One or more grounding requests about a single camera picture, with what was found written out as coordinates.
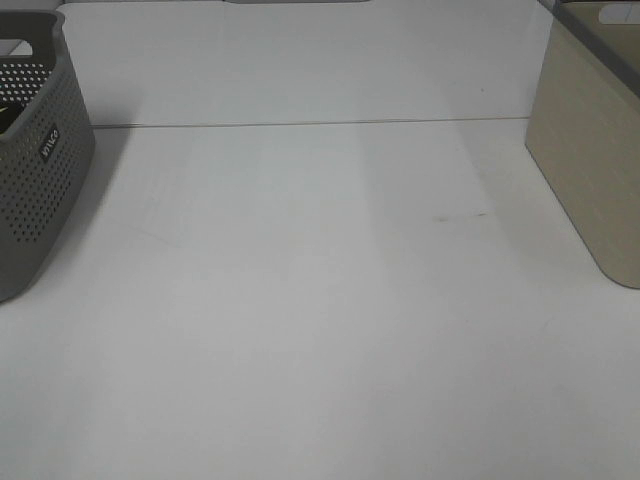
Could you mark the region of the beige plastic storage bin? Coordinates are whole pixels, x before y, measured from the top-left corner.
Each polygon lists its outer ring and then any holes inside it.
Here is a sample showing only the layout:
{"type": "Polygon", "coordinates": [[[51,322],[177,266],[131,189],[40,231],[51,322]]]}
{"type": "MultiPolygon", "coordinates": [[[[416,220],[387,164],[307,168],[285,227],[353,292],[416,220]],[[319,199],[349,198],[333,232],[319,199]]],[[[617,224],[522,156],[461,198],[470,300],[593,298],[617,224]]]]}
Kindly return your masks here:
{"type": "Polygon", "coordinates": [[[525,146],[601,272],[639,286],[639,4],[551,1],[525,146]]]}

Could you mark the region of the grey perforated plastic basket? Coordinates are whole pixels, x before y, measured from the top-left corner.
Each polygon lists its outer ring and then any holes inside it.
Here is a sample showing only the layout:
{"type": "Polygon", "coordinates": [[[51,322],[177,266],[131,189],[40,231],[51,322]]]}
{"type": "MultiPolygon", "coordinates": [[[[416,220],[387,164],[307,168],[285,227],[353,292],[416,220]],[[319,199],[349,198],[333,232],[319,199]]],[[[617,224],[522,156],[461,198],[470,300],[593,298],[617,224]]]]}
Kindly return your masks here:
{"type": "Polygon", "coordinates": [[[1,58],[1,298],[32,283],[84,185],[95,135],[51,10],[4,10],[1,37],[30,45],[1,58]]]}

